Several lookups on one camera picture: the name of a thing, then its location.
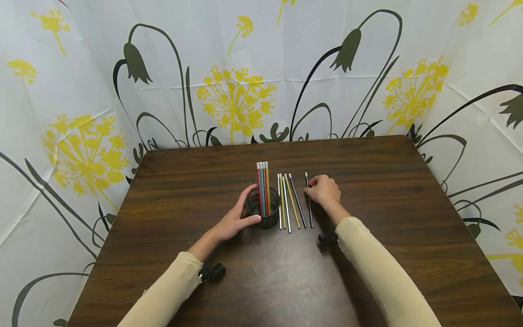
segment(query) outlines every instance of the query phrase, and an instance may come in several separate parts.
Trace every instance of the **beige sleeve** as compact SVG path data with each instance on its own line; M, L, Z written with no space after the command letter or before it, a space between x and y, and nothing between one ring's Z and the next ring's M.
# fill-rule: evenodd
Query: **beige sleeve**
M133 305L118 327L165 327L200 284L203 264L180 252L170 267Z
M336 234L389 327L441 327L412 279L359 219L345 218Z

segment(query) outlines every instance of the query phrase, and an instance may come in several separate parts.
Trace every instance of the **dark brown tabletop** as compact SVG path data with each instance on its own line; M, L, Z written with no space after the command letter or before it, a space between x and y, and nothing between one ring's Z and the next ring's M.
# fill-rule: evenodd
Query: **dark brown tabletop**
M144 157L68 327L116 326L169 266L256 182L256 162L292 173L298 189L327 174L342 204L392 253L447 326L522 326L523 317L431 174L403 136L155 150ZM306 207L303 193L301 204ZM385 326L313 206L314 229L250 227L222 244L226 266L200 285L175 326Z

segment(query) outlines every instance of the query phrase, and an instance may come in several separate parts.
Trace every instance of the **white backdrop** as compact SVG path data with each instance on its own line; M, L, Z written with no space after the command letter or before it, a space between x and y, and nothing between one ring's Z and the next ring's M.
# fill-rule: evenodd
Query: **white backdrop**
M409 130L521 302L522 7L4 3L0 324L65 325L148 150Z

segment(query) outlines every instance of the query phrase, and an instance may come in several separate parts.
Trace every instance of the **pencil holder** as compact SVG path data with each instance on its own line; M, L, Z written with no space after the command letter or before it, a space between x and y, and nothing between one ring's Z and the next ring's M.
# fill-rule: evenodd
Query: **pencil holder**
M278 195L278 192L274 190L272 187L269 188L269 214L262 216L260 213L260 201L259 201L259 191L256 187L253 189L249 194L247 195L247 198L245 199L245 209L247 209L247 212L249 213L249 216L252 215L260 215L261 221L256 224L258 228L261 229L269 229L276 225L279 219L279 211L280 208L280 196Z

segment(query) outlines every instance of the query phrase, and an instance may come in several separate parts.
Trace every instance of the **curtain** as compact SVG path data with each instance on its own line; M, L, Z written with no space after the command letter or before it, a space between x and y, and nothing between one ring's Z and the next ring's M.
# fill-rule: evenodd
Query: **curtain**
M65 326L159 148L410 137L523 296L521 0L3 4L2 325Z

